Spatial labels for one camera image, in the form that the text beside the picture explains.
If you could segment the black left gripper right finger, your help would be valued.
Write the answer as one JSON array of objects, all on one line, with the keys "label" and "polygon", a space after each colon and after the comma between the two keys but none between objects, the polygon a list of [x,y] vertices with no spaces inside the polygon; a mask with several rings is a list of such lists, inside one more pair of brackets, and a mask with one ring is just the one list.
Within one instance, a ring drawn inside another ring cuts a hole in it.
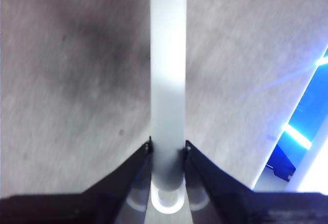
[{"label": "black left gripper right finger", "polygon": [[193,223],[327,223],[321,193],[254,192],[186,141],[184,176]]}]

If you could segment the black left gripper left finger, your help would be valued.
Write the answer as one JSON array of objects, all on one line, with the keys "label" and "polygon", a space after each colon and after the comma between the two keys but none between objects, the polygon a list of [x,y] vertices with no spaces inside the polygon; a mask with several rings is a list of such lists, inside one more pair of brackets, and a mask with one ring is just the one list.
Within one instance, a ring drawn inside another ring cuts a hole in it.
[{"label": "black left gripper left finger", "polygon": [[79,193],[1,199],[1,223],[144,223],[153,145],[148,140],[117,169]]}]

